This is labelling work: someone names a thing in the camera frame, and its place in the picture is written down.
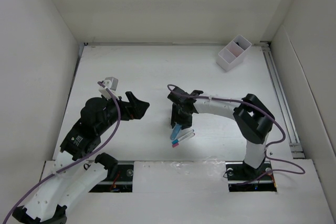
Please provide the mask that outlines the pink-capped white pen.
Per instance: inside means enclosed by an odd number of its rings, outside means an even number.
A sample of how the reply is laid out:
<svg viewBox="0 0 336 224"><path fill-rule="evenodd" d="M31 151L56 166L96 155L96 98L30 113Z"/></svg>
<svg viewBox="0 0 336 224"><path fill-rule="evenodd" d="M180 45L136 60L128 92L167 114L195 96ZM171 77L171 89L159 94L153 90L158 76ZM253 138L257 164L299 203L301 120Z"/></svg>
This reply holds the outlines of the pink-capped white pen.
<svg viewBox="0 0 336 224"><path fill-rule="evenodd" d="M181 136L180 138L177 138L172 142L172 147L175 148L175 147L179 146L181 142L187 141L187 140L193 138L194 136L195 136L195 133L190 133L190 134L186 134L184 136Z"/></svg>

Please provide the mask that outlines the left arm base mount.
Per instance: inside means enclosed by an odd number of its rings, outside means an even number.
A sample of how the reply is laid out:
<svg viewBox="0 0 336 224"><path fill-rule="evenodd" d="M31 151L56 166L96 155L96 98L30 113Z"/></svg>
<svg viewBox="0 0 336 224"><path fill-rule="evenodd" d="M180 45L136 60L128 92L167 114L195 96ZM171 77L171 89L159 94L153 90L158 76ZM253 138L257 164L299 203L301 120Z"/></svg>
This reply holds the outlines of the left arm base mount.
<svg viewBox="0 0 336 224"><path fill-rule="evenodd" d="M131 193L133 191L134 161L121 161L115 172L95 185L90 193Z"/></svg>

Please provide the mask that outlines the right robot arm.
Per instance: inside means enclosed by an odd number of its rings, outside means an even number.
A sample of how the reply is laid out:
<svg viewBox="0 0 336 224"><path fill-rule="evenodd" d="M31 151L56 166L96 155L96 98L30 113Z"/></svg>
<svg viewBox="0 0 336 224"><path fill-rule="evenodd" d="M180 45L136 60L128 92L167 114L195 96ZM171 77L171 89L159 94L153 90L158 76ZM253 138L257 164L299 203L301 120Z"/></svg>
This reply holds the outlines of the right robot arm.
<svg viewBox="0 0 336 224"><path fill-rule="evenodd" d="M229 99L205 95L201 90L187 93L174 87L167 98L172 102L171 134L172 144L177 143L180 131L192 127L193 114L212 114L236 122L246 140L246 154L239 170L239 180L258 177L265 162L267 137L272 130L275 117L254 95L242 99Z"/></svg>

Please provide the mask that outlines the blue-capped white pen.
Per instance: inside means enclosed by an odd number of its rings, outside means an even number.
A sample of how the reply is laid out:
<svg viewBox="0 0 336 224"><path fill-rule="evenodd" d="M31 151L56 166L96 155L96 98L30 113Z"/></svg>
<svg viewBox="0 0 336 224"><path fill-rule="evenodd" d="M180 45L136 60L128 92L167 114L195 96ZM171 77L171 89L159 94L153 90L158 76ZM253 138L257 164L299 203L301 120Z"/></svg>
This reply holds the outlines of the blue-capped white pen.
<svg viewBox="0 0 336 224"><path fill-rule="evenodd" d="M194 130L190 130L187 133L185 133L184 135L178 137L177 139L172 141L172 145L173 146L177 146L180 144L180 142L184 141L184 140L188 140L191 139L195 136Z"/></svg>

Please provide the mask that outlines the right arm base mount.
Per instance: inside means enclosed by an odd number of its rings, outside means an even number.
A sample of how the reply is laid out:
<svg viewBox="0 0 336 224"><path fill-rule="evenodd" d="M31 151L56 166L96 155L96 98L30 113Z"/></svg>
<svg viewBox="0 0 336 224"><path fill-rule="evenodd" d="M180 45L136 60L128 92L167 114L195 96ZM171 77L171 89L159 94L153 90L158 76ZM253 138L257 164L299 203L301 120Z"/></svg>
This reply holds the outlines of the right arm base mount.
<svg viewBox="0 0 336 224"><path fill-rule="evenodd" d="M269 161L263 163L258 169L248 168L243 162L226 162L223 178L227 179L228 190L235 192L276 192L277 186L272 174L263 173L271 169Z"/></svg>

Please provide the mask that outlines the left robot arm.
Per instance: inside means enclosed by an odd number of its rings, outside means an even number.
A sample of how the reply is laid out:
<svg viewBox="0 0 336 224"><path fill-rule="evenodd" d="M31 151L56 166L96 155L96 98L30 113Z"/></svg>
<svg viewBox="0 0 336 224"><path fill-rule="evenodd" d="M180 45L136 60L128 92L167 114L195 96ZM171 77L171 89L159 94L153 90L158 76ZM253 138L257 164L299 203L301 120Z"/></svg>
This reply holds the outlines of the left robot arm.
<svg viewBox="0 0 336 224"><path fill-rule="evenodd" d="M104 89L101 97L87 100L80 118L60 145L53 169L30 192L34 196L25 204L17 203L12 216L20 223L66 223L67 213L80 197L102 180L112 180L117 175L118 161L107 153L96 156L86 171L74 180L81 162L95 149L102 149L101 136L111 126L121 121L139 120L150 104L126 92L128 101Z"/></svg>

